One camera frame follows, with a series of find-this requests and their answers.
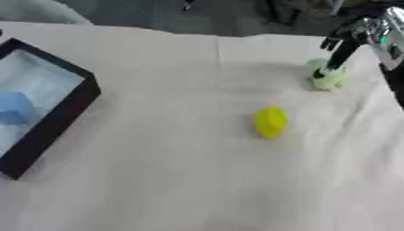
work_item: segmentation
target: floor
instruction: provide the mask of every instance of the floor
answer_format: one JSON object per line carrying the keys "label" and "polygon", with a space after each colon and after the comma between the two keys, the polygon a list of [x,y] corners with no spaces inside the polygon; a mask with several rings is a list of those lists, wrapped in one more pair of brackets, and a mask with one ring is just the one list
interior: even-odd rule
{"label": "floor", "polygon": [[[249,36],[261,33],[326,35],[346,18],[301,15],[292,28],[268,23],[264,0],[199,0],[188,12],[182,0],[59,0],[94,24],[133,26],[175,33]],[[284,20],[291,10],[280,7]]]}

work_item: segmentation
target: blue block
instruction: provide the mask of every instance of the blue block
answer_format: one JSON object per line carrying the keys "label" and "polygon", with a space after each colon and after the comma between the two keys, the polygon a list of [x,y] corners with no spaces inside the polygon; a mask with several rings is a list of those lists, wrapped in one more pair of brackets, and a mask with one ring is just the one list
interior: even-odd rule
{"label": "blue block", "polygon": [[0,124],[27,124],[35,117],[35,107],[21,92],[0,92]]}

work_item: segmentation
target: black frame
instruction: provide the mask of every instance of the black frame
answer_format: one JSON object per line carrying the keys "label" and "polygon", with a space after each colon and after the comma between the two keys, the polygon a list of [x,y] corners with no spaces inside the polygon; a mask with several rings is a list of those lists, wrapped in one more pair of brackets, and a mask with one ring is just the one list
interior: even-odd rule
{"label": "black frame", "polygon": [[0,45],[0,60],[16,50],[31,53],[84,80],[0,158],[0,171],[14,180],[18,180],[101,94],[91,72],[14,38]]}

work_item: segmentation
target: light green object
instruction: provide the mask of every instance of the light green object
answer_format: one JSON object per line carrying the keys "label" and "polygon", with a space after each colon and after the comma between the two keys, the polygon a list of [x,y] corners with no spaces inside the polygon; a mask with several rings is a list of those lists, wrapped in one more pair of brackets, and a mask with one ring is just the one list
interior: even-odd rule
{"label": "light green object", "polygon": [[343,65],[338,70],[333,71],[327,76],[324,76],[321,79],[314,79],[313,73],[317,69],[321,69],[327,63],[326,59],[314,59],[310,60],[307,64],[308,75],[313,81],[313,85],[317,89],[321,90],[332,90],[333,88],[341,88],[344,86],[346,81],[346,66]]}

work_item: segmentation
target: white tablecloth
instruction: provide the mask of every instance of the white tablecloth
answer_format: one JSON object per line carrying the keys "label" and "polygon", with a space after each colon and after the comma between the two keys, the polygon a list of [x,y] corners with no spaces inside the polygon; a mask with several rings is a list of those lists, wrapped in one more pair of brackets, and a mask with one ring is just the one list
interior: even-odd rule
{"label": "white tablecloth", "polygon": [[[321,38],[174,35],[0,23],[93,71],[103,95],[19,181],[7,231],[399,231],[404,113],[363,48],[347,86],[313,91]],[[281,137],[251,115],[280,106]]]}

